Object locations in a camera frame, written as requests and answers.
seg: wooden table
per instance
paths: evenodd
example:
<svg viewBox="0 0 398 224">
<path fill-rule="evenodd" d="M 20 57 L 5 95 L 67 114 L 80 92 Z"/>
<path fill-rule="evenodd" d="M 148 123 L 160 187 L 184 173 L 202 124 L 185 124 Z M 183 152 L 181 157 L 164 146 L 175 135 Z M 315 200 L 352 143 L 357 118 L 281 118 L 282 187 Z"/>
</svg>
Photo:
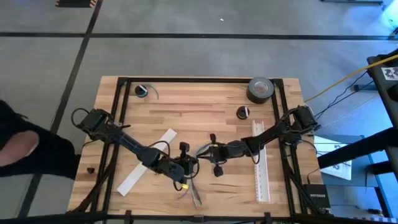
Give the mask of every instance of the wooden table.
<svg viewBox="0 0 398 224">
<path fill-rule="evenodd" d="M 118 77 L 101 79 L 95 108 L 111 111 L 117 79 Z M 251 136 L 253 119 L 256 122 L 263 121 L 265 129 L 275 123 L 271 99 L 263 105 L 251 103 L 245 95 L 245 83 L 153 83 L 159 92 L 158 100 L 151 89 L 149 96 L 145 98 L 134 96 L 136 85 L 138 83 L 133 83 L 131 87 L 124 122 L 131 124 L 131 127 L 124 131 L 143 145 L 149 145 L 172 128 L 177 132 L 171 143 L 172 157 L 180 154 L 178 146 L 181 141 L 189 143 L 190 153 L 193 153 L 210 142 L 211 133 L 216 134 L 219 142 L 227 143 Z M 299 80 L 285 78 L 284 85 L 288 107 L 302 105 Z M 275 91 L 282 115 L 279 90 L 276 88 Z M 236 110 L 241 105 L 247 105 L 251 110 L 247 120 L 239 120 L 236 117 Z M 313 142 L 310 137 L 304 138 Z M 266 148 L 271 202 L 256 202 L 254 164 L 250 157 L 243 157 L 231 159 L 223 165 L 224 175 L 219 178 L 213 175 L 213 166 L 208 161 L 200 161 L 200 173 L 195 178 L 195 185 L 203 206 L 195 209 L 190 193 L 179 198 L 183 191 L 176 192 L 170 179 L 163 175 L 155 175 L 149 170 L 125 197 L 121 196 L 116 190 L 117 187 L 139 162 L 133 153 L 121 147 L 109 213 L 124 214 L 126 210 L 132 210 L 135 215 L 263 217 L 264 212 L 270 212 L 273 217 L 289 217 L 278 141 L 270 142 Z M 103 143 L 99 141 L 84 147 L 69 209 L 75 208 L 94 186 L 97 173 L 89 174 L 86 169 L 94 167 L 98 170 L 102 149 Z M 297 155 L 302 181 L 306 183 L 307 174 L 318 168 L 315 150 L 310 144 L 302 143 L 298 145 Z M 311 174 L 310 180 L 312 184 L 322 184 L 320 172 Z M 295 209 L 300 212 L 298 194 L 293 184 L 292 186 Z M 99 200 L 99 209 L 102 207 L 103 192 L 104 190 Z"/>
</svg>

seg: gray duct tape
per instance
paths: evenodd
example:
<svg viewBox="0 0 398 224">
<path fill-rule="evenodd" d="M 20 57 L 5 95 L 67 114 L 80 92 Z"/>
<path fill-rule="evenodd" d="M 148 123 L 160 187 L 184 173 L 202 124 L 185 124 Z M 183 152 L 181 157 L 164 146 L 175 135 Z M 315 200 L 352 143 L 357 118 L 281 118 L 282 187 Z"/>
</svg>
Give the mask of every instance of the gray duct tape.
<svg viewBox="0 0 398 224">
<path fill-rule="evenodd" d="M 246 96 L 253 103 L 264 103 L 274 93 L 274 84 L 263 77 L 253 78 L 249 82 L 248 89 L 246 90 Z"/>
</svg>

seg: concrete floor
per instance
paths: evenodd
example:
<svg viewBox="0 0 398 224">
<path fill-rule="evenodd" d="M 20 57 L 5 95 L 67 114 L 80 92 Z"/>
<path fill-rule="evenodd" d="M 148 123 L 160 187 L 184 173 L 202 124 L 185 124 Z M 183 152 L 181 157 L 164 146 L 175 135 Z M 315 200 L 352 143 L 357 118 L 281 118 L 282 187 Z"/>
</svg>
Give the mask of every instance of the concrete floor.
<svg viewBox="0 0 398 224">
<path fill-rule="evenodd" d="M 60 9 L 45 0 L 0 1 L 0 32 L 84 32 L 92 9 Z M 93 32 L 389 35 L 381 6 L 317 0 L 105 0 Z M 49 128 L 75 63 L 81 38 L 0 37 L 0 98 Z M 70 123 L 77 107 L 91 108 L 103 75 L 294 77 L 304 98 L 365 66 L 395 41 L 90 39 L 58 134 L 81 151 L 84 134 Z M 369 77 L 360 83 L 366 83 Z M 311 101 L 325 108 L 353 79 Z M 320 119 L 320 134 L 369 136 L 390 126 L 375 93 L 357 93 Z M 369 120 L 367 110 L 377 110 Z M 14 217 L 30 177 L 0 179 L 0 218 Z M 30 215 L 66 210 L 73 182 L 45 176 Z"/>
</svg>

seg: black floor stripe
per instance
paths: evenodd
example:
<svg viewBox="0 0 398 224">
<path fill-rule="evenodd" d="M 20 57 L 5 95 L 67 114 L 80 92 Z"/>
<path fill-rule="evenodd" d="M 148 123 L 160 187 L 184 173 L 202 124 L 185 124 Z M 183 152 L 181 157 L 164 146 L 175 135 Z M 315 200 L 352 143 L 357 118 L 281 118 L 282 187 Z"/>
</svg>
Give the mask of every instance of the black floor stripe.
<svg viewBox="0 0 398 224">
<path fill-rule="evenodd" d="M 72 71 L 69 74 L 67 85 L 62 93 L 61 101 L 57 108 L 57 111 L 55 112 L 54 121 L 51 124 L 50 131 L 53 133 L 57 133 L 57 131 L 59 129 L 63 113 L 65 111 L 65 108 L 67 107 L 70 93 L 72 92 L 73 85 L 75 84 L 75 80 L 76 80 L 77 73 L 78 73 L 80 65 L 81 65 L 81 61 L 83 60 L 83 57 L 84 57 L 84 54 L 86 52 L 86 48 L 88 45 L 88 41 L 90 40 L 90 35 L 93 32 L 95 22 L 98 18 L 98 14 L 100 13 L 102 2 L 103 2 L 103 0 L 99 0 L 97 2 L 97 5 L 93 12 L 93 15 L 91 16 L 90 23 L 88 24 L 86 33 L 84 34 L 83 41 L 80 45 L 78 55 L 76 56 L 75 63 L 73 64 Z M 35 197 L 37 188 L 40 184 L 41 177 L 42 177 L 41 174 L 34 174 L 32 180 L 30 181 L 30 185 L 29 185 L 28 191 L 25 195 L 25 198 L 22 203 L 18 217 L 27 217 L 30 207 L 32 206 L 32 202 Z"/>
<path fill-rule="evenodd" d="M 84 37 L 79 32 L 0 32 L 0 37 Z M 259 40 L 398 40 L 391 35 L 274 35 L 274 34 L 169 34 L 94 33 L 90 38 L 259 39 Z"/>
</svg>

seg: yellow cable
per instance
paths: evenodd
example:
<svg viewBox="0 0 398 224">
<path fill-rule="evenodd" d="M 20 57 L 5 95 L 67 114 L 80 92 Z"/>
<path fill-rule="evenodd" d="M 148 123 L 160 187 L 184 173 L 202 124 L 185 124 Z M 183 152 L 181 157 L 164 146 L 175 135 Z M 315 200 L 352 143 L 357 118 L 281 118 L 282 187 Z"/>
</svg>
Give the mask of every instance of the yellow cable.
<svg viewBox="0 0 398 224">
<path fill-rule="evenodd" d="M 394 56 L 392 56 L 392 57 L 389 57 L 389 58 L 386 58 L 386 59 L 384 59 L 384 60 L 378 61 L 378 62 L 373 63 L 373 64 L 371 64 L 371 65 L 368 65 L 368 66 L 366 66 L 366 67 L 360 68 L 360 69 L 358 69 L 357 71 L 355 71 L 355 72 L 353 72 L 353 73 L 347 75 L 346 77 L 344 77 L 344 78 L 341 79 L 340 81 L 336 82 L 335 84 L 329 86 L 328 88 L 326 88 L 325 90 L 323 90 L 323 91 L 320 92 L 319 94 L 317 94 L 317 95 L 315 95 L 315 96 L 313 96 L 313 97 L 311 97 L 311 98 L 305 100 L 304 103 L 306 103 L 306 102 L 308 102 L 308 101 L 310 101 L 310 100 L 313 100 L 313 99 L 315 99 L 316 97 L 318 97 L 318 96 L 320 96 L 320 95 L 326 93 L 328 90 L 330 90 L 331 88 L 333 88 L 333 87 L 339 85 L 340 83 L 342 83 L 343 81 L 345 81 L 347 78 L 351 78 L 351 77 L 353 77 L 355 74 L 357 74 L 357 73 L 359 73 L 359 72 L 362 72 L 363 70 L 367 70 L 367 69 L 369 69 L 369 68 L 371 68 L 371 67 L 375 67 L 375 66 L 381 65 L 382 63 L 384 63 L 384 62 L 389 62 L 389 61 L 391 61 L 391 60 L 394 60 L 395 58 L 398 58 L 398 55 L 394 55 Z"/>
</svg>

